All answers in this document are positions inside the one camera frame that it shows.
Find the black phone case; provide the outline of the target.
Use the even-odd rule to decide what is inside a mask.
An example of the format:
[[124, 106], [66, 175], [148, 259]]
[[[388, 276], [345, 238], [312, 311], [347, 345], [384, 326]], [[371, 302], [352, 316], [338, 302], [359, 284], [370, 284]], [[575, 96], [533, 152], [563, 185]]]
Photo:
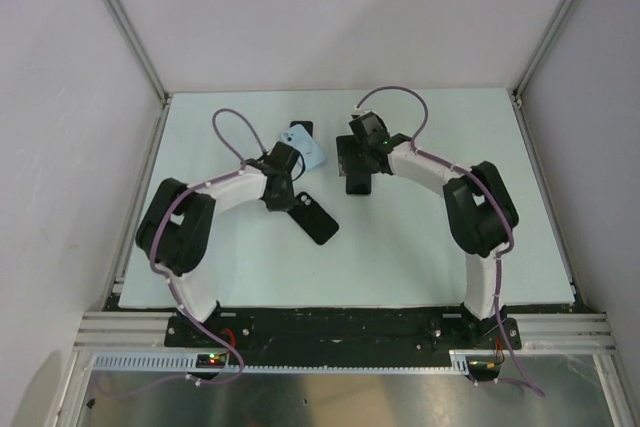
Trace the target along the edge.
[[289, 217], [319, 245], [325, 245], [339, 231], [338, 222], [306, 191], [295, 197]]

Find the black smartphone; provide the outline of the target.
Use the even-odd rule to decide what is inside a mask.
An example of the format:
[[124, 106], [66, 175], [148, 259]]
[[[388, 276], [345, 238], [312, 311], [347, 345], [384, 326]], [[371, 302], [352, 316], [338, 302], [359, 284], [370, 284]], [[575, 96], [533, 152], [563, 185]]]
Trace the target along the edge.
[[354, 135], [343, 135], [336, 138], [339, 175], [349, 177], [364, 172], [360, 156], [359, 144]]

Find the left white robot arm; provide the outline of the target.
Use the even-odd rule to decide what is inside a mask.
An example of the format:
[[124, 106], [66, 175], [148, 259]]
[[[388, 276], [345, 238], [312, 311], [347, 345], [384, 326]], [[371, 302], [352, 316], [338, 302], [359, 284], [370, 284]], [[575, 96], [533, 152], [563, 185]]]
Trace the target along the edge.
[[192, 186], [167, 178], [138, 226], [136, 246], [151, 270], [164, 277], [178, 310], [191, 317], [187, 334], [201, 346], [214, 344], [222, 332], [220, 319], [211, 315], [217, 297], [198, 271], [214, 219], [253, 201], [262, 201], [269, 211], [291, 209], [295, 204], [292, 174], [247, 165]]

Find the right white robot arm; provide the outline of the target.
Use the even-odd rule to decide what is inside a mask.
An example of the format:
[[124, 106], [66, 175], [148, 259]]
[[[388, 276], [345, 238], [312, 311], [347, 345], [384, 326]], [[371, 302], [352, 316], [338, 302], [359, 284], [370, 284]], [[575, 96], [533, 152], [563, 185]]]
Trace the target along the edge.
[[351, 179], [381, 173], [411, 180], [444, 199], [449, 229], [466, 256], [464, 340], [486, 347], [498, 335], [492, 317], [502, 308], [502, 257], [513, 250], [519, 215], [496, 166], [463, 167], [397, 134], [369, 148], [354, 135], [336, 138], [340, 172]]

